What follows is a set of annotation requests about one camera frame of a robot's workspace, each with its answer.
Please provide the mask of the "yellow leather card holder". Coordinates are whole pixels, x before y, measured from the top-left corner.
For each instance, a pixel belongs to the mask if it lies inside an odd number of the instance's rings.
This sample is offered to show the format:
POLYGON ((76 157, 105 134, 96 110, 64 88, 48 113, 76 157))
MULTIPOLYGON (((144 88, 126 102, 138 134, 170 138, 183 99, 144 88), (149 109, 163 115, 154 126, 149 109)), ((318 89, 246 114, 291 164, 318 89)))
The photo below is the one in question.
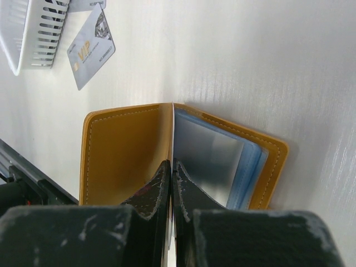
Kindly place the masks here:
POLYGON ((79 203, 120 204, 144 187, 163 161, 172 165, 173 104, 244 144, 227 208, 266 209, 288 157, 288 144, 179 103, 89 113, 83 123, 79 203))

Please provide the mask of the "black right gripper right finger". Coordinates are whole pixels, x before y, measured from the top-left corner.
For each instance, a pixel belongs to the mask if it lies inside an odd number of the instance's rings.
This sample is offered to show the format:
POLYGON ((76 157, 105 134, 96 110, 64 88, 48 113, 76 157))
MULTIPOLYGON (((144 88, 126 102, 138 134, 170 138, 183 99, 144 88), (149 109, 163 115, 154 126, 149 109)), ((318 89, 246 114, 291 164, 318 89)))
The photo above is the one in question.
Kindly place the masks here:
POLYGON ((178 266, 343 266, 323 220, 307 211, 222 207, 175 160, 172 198, 178 266))

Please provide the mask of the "silver card black stripe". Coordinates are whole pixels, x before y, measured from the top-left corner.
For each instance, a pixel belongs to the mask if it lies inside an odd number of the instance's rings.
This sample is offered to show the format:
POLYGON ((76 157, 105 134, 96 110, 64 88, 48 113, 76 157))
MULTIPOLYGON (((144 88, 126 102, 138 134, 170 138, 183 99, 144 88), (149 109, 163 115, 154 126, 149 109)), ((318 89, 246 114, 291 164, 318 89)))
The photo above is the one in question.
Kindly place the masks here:
POLYGON ((176 248, 189 236, 195 209, 225 210, 244 144, 173 104, 172 204, 176 248))

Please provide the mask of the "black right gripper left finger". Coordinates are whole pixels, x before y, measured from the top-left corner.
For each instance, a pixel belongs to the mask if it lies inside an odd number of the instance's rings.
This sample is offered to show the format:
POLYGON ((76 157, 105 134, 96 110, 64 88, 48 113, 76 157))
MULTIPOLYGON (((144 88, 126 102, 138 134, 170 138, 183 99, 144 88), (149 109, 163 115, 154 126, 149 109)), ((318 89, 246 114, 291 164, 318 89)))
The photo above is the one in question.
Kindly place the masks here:
POLYGON ((2 266, 161 266, 170 162, 120 205, 10 208, 1 217, 2 266))

